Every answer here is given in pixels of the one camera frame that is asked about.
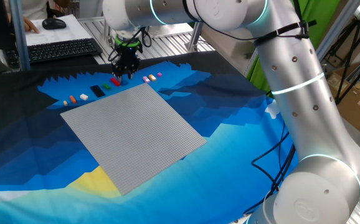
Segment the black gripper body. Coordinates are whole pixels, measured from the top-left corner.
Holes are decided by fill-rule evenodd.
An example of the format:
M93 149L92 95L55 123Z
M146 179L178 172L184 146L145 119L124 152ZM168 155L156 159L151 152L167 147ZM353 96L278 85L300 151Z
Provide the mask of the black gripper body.
M138 61L138 66L140 65L140 58L136 55L139 47L126 47L119 46L116 49L117 56L115 60L121 60L123 62L123 70L128 70L128 66Z

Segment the person's hand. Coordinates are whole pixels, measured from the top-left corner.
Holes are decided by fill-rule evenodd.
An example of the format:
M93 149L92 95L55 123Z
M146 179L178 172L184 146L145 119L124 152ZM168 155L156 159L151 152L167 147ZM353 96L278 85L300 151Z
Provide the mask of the person's hand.
M36 34L39 33L38 28L31 22L31 20L29 20L26 16L23 16L23 21L24 21L24 28L26 32L35 32Z

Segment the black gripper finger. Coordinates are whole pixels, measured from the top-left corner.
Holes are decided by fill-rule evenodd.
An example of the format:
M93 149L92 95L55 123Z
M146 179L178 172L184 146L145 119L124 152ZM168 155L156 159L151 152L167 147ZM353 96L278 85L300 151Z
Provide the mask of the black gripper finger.
M135 61L131 65L128 66L128 79L131 80L133 78L134 73L138 70L138 61Z
M111 67L112 74L117 78L121 78L123 75L123 62L121 60L114 60L111 63Z

